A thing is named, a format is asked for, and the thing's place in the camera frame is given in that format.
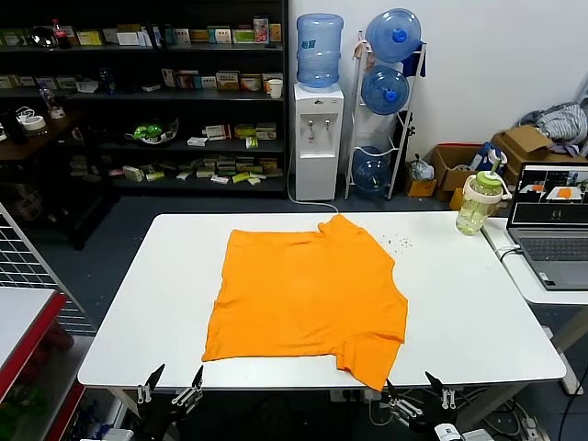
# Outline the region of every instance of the shelf board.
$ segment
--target shelf board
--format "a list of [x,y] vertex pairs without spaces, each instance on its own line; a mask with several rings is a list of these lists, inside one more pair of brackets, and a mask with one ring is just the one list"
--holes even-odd
[[80,94],[67,96],[67,101],[283,101],[283,98],[272,98],[265,92],[249,92],[245,90],[218,89],[172,89],[164,87],[153,92],[134,92],[131,94]]
[[283,177],[269,177],[263,179],[261,183],[256,186],[252,186],[247,181],[240,182],[239,184],[233,184],[231,181],[229,184],[216,184],[210,181],[210,178],[206,177],[193,177],[190,176],[186,181],[176,179],[175,177],[166,176],[164,179],[157,181],[148,182],[141,181],[135,182],[126,179],[124,176],[116,177],[112,180],[112,184],[116,188],[121,190],[176,190],[176,191],[242,191],[242,192],[280,192],[284,191],[286,187],[286,180]]
[[75,335],[73,346],[69,351],[51,352],[49,363],[43,368],[36,382],[50,397],[49,409],[41,415],[27,414],[23,416],[18,422],[17,431],[12,437],[13,440],[45,439],[77,379],[77,371],[93,340],[94,337]]
[[100,142],[98,149],[104,152],[150,152],[150,153],[283,153],[282,140],[259,141],[256,149],[247,149],[245,140],[207,141],[204,147],[192,147],[187,145],[187,140],[173,140],[160,146],[150,146],[139,142]]
[[[54,90],[56,96],[67,96],[74,90]],[[0,89],[0,98],[13,99],[43,99],[37,87],[15,87],[12,89]]]
[[69,49],[43,49],[38,46],[0,46],[2,53],[46,53],[46,54],[67,54],[80,52],[152,52],[165,53],[170,52],[211,52],[211,51],[238,51],[238,52],[282,52],[284,45],[282,43],[270,43],[269,45],[258,43],[239,43],[239,44],[222,44],[222,43],[191,43],[177,44],[168,46],[165,50],[155,51],[147,46],[119,46],[118,44],[105,44],[102,46],[72,46]]
[[270,43],[270,45],[259,43],[237,43],[237,44],[223,44],[223,43],[192,43],[190,45],[175,45],[170,46],[168,51],[182,52],[182,51],[237,51],[237,52],[282,52],[284,46],[282,43]]

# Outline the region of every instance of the plastic water bottle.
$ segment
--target plastic water bottle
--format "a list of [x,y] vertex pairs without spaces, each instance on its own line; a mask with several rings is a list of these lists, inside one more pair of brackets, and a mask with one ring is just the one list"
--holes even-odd
[[39,93],[42,96],[43,101],[45,101],[47,109],[49,110],[49,116],[52,119],[61,119],[65,117],[65,112],[57,102],[57,97],[42,81],[39,82]]
[[456,227],[468,236],[475,234],[495,212],[498,203],[511,196],[503,179],[494,170],[468,176],[463,186],[463,202]]
[[372,112],[391,115],[404,106],[409,90],[404,75],[391,67],[377,65],[364,75],[361,97]]
[[343,19],[335,14],[298,17],[298,81],[308,87],[328,87],[339,81]]
[[[367,153],[379,154],[381,151],[376,147],[362,147]],[[392,179],[390,166],[382,156],[370,156],[356,150],[353,155],[353,182],[361,191],[363,196],[376,196],[386,190]]]
[[401,62],[418,48],[421,23],[407,9],[391,9],[371,20],[366,40],[383,62]]

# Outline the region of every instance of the gray cloth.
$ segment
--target gray cloth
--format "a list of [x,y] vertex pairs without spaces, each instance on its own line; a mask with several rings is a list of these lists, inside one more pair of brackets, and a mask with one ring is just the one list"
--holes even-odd
[[544,111],[531,112],[519,124],[533,124],[555,142],[580,144],[588,135],[588,118],[576,103],[566,103]]

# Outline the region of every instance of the white table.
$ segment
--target white table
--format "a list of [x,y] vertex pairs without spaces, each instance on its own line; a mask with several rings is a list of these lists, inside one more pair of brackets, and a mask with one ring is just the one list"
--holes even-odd
[[[409,301],[406,344],[390,373],[393,384],[427,386],[425,370],[447,385],[525,385],[564,376],[560,358],[492,249],[481,234],[458,232],[455,212],[345,215],[395,258],[394,280]],[[144,383],[165,363],[159,386],[189,385],[201,365],[231,231],[316,231],[332,216],[158,216],[80,369],[80,382],[119,393]],[[205,364],[203,377],[205,390],[359,387],[336,370],[334,356],[218,360]]]
[[[507,250],[515,242],[506,231],[507,219],[491,218],[486,221],[483,233],[492,249]],[[588,291],[548,291],[539,282],[531,266],[521,254],[510,253],[504,257],[503,266],[522,296],[530,303],[540,305],[571,305],[583,307],[565,326],[553,336],[551,342],[561,354],[567,375],[563,385],[568,393],[574,393],[578,387],[573,370],[564,352],[582,336],[588,333]]]

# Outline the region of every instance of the red shelf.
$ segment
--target red shelf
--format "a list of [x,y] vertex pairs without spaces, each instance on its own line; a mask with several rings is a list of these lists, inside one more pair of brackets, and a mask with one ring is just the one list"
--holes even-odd
[[18,374],[27,364],[28,358],[59,314],[63,305],[65,305],[65,296],[55,291],[2,366],[0,370],[0,401],[4,399],[6,393],[12,387]]
[[84,390],[85,387],[78,381],[73,384],[63,402],[62,408],[59,410],[57,417],[53,421],[51,430],[45,437],[45,441],[60,441],[60,439],[62,439],[63,432],[65,432],[78,403],[82,399],[82,395],[84,395]]

